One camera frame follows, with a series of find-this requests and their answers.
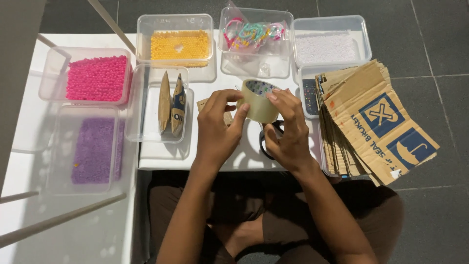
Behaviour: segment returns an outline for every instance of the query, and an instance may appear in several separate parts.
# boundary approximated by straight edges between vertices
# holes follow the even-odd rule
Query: blue printed symbol
[[[386,147],[409,170],[437,151],[414,128],[404,132]]]
[[[378,138],[386,135],[405,121],[405,118],[386,93],[373,99],[358,111]]]

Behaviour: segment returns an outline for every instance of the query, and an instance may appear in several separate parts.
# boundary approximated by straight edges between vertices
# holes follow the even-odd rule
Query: black scissor handle
[[[282,135],[283,135],[283,129],[281,129],[280,127],[283,126],[283,120],[277,120],[275,122],[272,123],[273,127],[275,130],[277,130],[278,132],[280,132]],[[272,156],[270,156],[267,151],[264,149],[264,146],[262,145],[262,142],[265,141],[265,133],[264,133],[264,130],[261,130],[261,132],[259,133],[259,146],[261,147],[261,151],[262,153],[268,157],[269,159],[271,160],[275,160]]]

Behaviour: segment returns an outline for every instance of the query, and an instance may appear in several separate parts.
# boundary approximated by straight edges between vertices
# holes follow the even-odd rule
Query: flattened cardboard box
[[[341,81],[325,105],[358,156],[385,185],[434,157],[439,148],[409,117],[377,63],[365,64]]]

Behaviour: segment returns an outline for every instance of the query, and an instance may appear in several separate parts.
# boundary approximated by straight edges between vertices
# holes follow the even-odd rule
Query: packing tape
[[[267,93],[272,93],[274,88],[278,87],[259,80],[244,80],[241,88],[244,98],[238,100],[236,108],[239,109],[242,104],[248,103],[251,107],[247,118],[262,124],[275,122],[279,110],[265,97]]]

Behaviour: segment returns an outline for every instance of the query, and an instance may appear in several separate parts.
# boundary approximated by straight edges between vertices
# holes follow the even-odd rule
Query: clear plastic container
[[[62,106],[52,139],[48,192],[107,192],[120,178],[123,122],[115,106]]]
[[[316,75],[320,73],[341,70],[345,68],[350,68],[358,65],[362,65],[363,63],[351,63],[351,64],[337,64],[337,65],[321,65],[321,66],[304,66],[298,70],[298,81],[300,86],[300,97],[301,97],[301,105],[303,106],[303,113],[304,116],[307,118],[319,118],[318,115],[311,115],[306,110],[306,103],[305,103],[305,92],[303,86],[304,79],[315,79]]]
[[[200,59],[152,60],[151,37],[155,32],[198,31],[208,35],[208,55]],[[141,63],[204,67],[213,56],[213,19],[209,14],[143,15],[137,20],[136,57]]]
[[[362,16],[329,16],[329,17],[314,17],[314,18],[297,18],[293,21],[293,50],[295,54],[295,62],[298,67],[307,65],[330,65],[330,64],[349,64],[349,63],[364,63],[371,59],[371,47],[368,40],[368,32],[366,30],[365,19]],[[346,33],[352,38],[350,45],[353,54],[350,59],[335,60],[327,62],[302,62],[299,56],[298,39],[299,37],[307,34],[308,36],[326,36],[328,34]],[[330,46],[325,45],[326,52],[336,52],[331,50]],[[321,52],[321,47],[315,47],[317,52]]]
[[[171,104],[179,74],[181,74],[186,93],[183,127],[178,136],[174,136],[171,133],[170,123],[166,126],[164,133],[162,135],[159,134],[159,91],[165,71],[168,72]],[[130,94],[129,105],[127,107],[125,137],[130,141],[139,142],[180,143],[186,132],[188,109],[191,109],[194,104],[194,95],[188,86],[189,72],[185,67],[138,65],[134,71],[132,93]]]
[[[126,56],[127,63],[122,85],[122,94],[116,101],[71,100],[67,98],[68,73],[70,62],[99,57]],[[130,52],[122,48],[85,48],[85,47],[53,47],[47,53],[39,97],[44,101],[69,102],[95,105],[120,105],[126,103],[132,79]]]
[[[293,15],[286,11],[239,8],[249,23],[277,23],[285,21],[286,40],[271,41],[259,49],[257,54],[243,54],[229,51],[223,36],[223,29],[233,19],[231,8],[223,8],[220,17],[218,49],[221,51],[221,70],[229,75],[241,75],[258,78],[287,78],[290,74],[290,56],[292,54],[291,26]]]

